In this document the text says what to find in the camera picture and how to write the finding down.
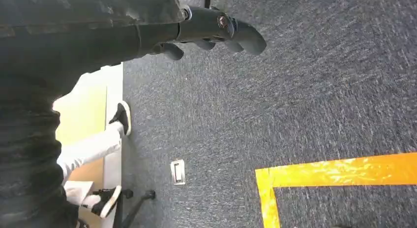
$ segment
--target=leg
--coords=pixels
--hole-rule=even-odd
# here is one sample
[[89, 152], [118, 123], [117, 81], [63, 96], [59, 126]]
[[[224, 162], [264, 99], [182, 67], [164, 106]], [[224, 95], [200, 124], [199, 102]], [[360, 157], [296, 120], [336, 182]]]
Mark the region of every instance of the leg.
[[61, 166], [64, 185], [71, 172], [84, 164], [103, 158], [121, 149], [121, 138], [131, 131], [130, 109], [126, 102], [118, 104], [118, 110], [107, 129], [73, 145], [62, 147], [57, 163]]
[[92, 185], [92, 181], [67, 181], [64, 185], [67, 201], [85, 207], [101, 218], [106, 218], [121, 195], [121, 186], [94, 191], [92, 195], [87, 195]]

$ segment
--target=yellow floor marking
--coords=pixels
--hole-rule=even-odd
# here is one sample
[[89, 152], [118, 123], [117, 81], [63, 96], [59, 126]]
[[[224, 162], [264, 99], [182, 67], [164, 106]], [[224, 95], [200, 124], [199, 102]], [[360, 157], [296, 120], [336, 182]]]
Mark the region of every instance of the yellow floor marking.
[[255, 175], [264, 228], [280, 228], [275, 187], [416, 185], [417, 153], [264, 168]]

